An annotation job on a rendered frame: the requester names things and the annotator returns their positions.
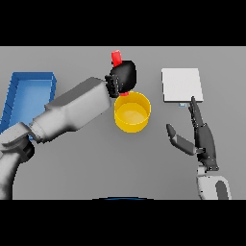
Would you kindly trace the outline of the blue tray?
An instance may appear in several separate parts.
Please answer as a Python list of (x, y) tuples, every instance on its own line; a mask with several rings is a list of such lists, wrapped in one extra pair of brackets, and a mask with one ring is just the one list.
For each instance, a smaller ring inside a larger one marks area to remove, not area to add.
[(42, 130), (37, 117), (54, 100), (56, 77), (53, 72), (13, 72), (0, 119), (0, 143), (29, 135), (40, 141)]

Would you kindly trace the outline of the red beaker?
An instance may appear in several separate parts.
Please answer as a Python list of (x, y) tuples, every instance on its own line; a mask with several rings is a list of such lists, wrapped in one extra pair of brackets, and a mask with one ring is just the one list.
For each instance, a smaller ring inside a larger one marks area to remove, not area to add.
[(111, 52), (111, 75), (114, 79), (114, 87), (116, 92), (121, 96), (126, 96), (129, 94), (129, 89), (127, 88), (127, 64), (122, 61), (121, 52), (119, 50), (114, 50)]

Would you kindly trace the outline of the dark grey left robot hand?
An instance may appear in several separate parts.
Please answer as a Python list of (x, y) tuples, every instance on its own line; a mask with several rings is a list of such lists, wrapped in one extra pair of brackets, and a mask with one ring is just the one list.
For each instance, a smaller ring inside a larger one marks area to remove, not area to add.
[(105, 76), (106, 87), (111, 98), (129, 92), (136, 85), (136, 68), (132, 61), (123, 61)]

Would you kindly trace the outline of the yellow bowl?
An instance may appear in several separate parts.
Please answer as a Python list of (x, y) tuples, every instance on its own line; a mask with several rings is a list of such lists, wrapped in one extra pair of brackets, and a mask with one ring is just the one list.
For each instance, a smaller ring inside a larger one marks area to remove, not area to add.
[(151, 110), (150, 101), (144, 94), (130, 91), (114, 102), (115, 125), (125, 133), (141, 132), (148, 125)]

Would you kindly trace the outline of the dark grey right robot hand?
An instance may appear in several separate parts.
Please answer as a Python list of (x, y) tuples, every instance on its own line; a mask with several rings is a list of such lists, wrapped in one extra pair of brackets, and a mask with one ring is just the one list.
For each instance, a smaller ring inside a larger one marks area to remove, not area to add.
[(170, 143), (189, 156), (197, 156), (208, 171), (218, 171), (216, 160), (215, 143), (212, 132), (207, 123), (203, 121), (202, 114), (195, 97), (191, 97), (189, 112), (194, 129), (194, 142), (190, 142), (181, 135), (178, 135), (171, 124), (166, 125), (166, 131)]

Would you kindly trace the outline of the pale square measuring scale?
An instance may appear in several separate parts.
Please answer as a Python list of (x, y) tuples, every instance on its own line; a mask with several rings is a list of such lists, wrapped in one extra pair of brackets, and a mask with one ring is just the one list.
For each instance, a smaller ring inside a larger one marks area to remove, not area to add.
[(192, 96), (204, 101), (198, 68), (163, 68), (161, 82), (164, 103), (189, 103)]

